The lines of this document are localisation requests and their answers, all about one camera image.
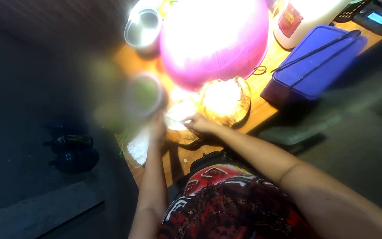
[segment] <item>person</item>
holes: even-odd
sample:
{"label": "person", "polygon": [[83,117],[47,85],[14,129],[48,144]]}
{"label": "person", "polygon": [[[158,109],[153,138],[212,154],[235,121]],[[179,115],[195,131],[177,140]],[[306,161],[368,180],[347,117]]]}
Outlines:
{"label": "person", "polygon": [[232,161],[215,164],[195,173],[184,195],[168,207],[159,113],[151,122],[130,239],[382,239],[382,209],[325,172],[200,114],[185,120],[191,120],[190,131],[219,138],[266,179]]}

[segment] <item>wooden table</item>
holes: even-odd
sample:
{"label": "wooden table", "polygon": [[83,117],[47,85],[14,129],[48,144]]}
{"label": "wooden table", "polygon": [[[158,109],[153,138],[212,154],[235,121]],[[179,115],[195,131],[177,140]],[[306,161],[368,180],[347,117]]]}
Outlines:
{"label": "wooden table", "polygon": [[[382,39],[382,36],[376,35],[352,21],[347,23],[337,23],[336,26],[349,31],[355,29],[361,30],[362,35],[368,39],[368,44],[366,44],[363,49],[364,51]],[[272,77],[270,72],[277,68],[289,53],[290,52],[285,51],[281,46],[279,46],[277,41],[274,40],[272,31],[269,31],[268,52],[261,63],[261,66],[266,66],[267,73],[258,76],[251,75],[247,78],[252,94],[251,110],[247,122],[241,128],[237,129],[239,132],[248,133],[278,111],[259,95]],[[124,45],[115,55],[114,60],[117,64],[119,64],[121,70],[129,77],[133,77],[143,71],[153,73],[159,77],[169,95],[176,87],[172,80],[166,75],[160,57],[151,60],[144,60],[136,54],[135,50],[127,45]],[[198,150],[194,151],[177,147],[170,148],[169,151],[163,156],[163,166],[167,186],[169,187],[173,182],[176,182],[183,175],[189,173],[191,164],[195,160],[201,158],[203,153],[209,154],[210,152],[221,149],[222,147],[220,146],[209,145],[202,146]],[[144,168],[134,168],[129,162],[128,165],[135,182],[139,187],[141,185]]]}

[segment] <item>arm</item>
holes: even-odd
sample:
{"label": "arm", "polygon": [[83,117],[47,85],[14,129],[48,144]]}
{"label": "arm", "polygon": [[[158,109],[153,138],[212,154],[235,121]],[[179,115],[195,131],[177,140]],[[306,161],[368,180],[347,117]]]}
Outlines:
{"label": "arm", "polygon": [[167,187],[160,154],[160,141],[164,136],[162,114],[156,115],[151,123],[152,136],[130,239],[156,238],[167,210]]}
{"label": "arm", "polygon": [[382,238],[382,209],[323,171],[273,144],[217,125],[202,115],[187,120],[192,120],[188,128],[217,136],[288,193],[321,237]]}

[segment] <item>red label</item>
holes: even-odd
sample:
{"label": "red label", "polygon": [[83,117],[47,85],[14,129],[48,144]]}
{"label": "red label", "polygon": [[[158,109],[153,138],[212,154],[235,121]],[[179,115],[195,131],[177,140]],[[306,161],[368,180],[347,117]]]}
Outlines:
{"label": "red label", "polygon": [[291,3],[288,4],[281,18],[279,19],[279,29],[281,29],[282,33],[290,38],[293,35],[294,31],[297,29],[298,25],[300,25],[303,17],[300,15]]}

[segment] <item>blue plastic container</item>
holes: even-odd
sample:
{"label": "blue plastic container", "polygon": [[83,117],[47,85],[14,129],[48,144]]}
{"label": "blue plastic container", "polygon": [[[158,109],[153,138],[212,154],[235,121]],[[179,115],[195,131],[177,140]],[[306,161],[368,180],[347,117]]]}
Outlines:
{"label": "blue plastic container", "polygon": [[[308,52],[311,52],[330,41],[346,34],[342,30],[329,25],[319,25],[312,29],[305,38],[294,48],[290,55],[281,63],[281,66],[295,60]],[[272,79],[262,91],[260,96],[274,106],[282,106],[299,100],[315,100],[326,90],[342,73],[345,71],[357,57],[358,53],[367,43],[367,39],[358,36],[351,46],[331,58],[320,68],[306,76],[302,81],[293,87],[303,75],[315,68],[325,59],[331,57],[334,53],[345,47],[354,38],[345,38],[337,43],[317,52],[301,61],[298,61],[289,67],[276,71]]]}

